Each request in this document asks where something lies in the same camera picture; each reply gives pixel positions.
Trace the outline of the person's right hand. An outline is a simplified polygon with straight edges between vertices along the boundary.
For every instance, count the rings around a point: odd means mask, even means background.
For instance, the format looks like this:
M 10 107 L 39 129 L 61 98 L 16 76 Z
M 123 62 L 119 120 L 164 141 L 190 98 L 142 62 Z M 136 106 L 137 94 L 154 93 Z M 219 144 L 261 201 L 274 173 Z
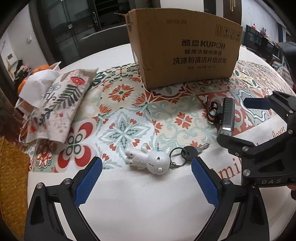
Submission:
M 293 191 L 296 190 L 296 184 L 288 185 L 287 187 Z

